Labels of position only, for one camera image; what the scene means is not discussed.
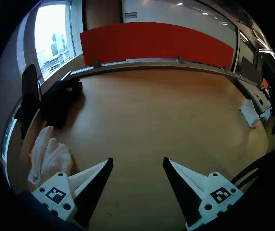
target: white cloth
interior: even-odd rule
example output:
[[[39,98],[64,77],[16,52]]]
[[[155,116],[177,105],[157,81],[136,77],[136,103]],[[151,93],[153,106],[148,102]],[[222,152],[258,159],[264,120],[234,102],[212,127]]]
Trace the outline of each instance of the white cloth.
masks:
[[[240,107],[240,111],[245,117],[248,125],[251,128],[254,128],[256,122],[259,120],[259,115],[255,111],[253,101],[251,101],[250,99],[247,99],[246,101],[244,101],[244,103]]]
[[[32,169],[28,175],[28,181],[35,187],[43,184],[57,172],[69,175],[72,167],[68,146],[52,138],[52,131],[52,126],[42,129],[30,153]]]

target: red partition panel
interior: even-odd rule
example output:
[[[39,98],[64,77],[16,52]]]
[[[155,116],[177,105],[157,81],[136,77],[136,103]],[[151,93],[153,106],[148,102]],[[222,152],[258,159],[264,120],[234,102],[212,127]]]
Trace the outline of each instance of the red partition panel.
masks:
[[[108,25],[81,33],[86,65],[125,59],[166,58],[231,69],[233,48],[209,35],[186,27],[156,22]]]

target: white wall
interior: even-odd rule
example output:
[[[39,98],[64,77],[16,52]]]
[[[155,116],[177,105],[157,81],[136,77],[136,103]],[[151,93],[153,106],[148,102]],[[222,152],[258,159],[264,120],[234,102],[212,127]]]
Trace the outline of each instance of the white wall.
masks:
[[[136,12],[137,18],[125,18],[125,13],[129,12]],[[235,55],[237,47],[235,27],[220,14],[196,1],[123,0],[122,13],[123,22],[161,22],[203,32],[232,47]]]
[[[17,62],[18,28],[11,35],[0,58],[0,156],[8,121],[22,97],[21,74]]]

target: wall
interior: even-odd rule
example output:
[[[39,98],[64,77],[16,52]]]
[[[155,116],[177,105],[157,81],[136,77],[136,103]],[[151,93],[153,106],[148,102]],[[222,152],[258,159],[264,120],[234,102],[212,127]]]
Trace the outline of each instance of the wall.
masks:
[[[0,156],[9,118],[22,96],[21,74],[17,62],[17,37],[18,28],[11,35],[0,58]]]
[[[222,15],[192,0],[123,0],[123,22],[161,22],[188,27],[217,38],[234,49],[237,47],[235,27]],[[137,12],[137,18],[125,18],[125,13]]]
[[[86,0],[88,30],[120,22],[119,0]]]

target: windowsill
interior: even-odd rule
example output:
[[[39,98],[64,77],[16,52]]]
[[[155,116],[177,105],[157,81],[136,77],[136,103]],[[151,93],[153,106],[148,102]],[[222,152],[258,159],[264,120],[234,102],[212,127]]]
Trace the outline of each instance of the windowsill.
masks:
[[[55,73],[56,73],[58,70],[60,70],[62,67],[64,67],[65,65],[67,65],[71,60],[75,59],[76,57],[77,57],[77,55],[74,56],[73,58],[67,60],[66,62],[63,63],[63,65],[61,65],[61,66],[58,67],[55,71],[53,71],[51,74],[49,74],[48,76],[46,76],[45,78],[43,78],[43,79],[44,79],[44,82],[45,82],[46,80],[48,80],[53,74],[55,74]]]

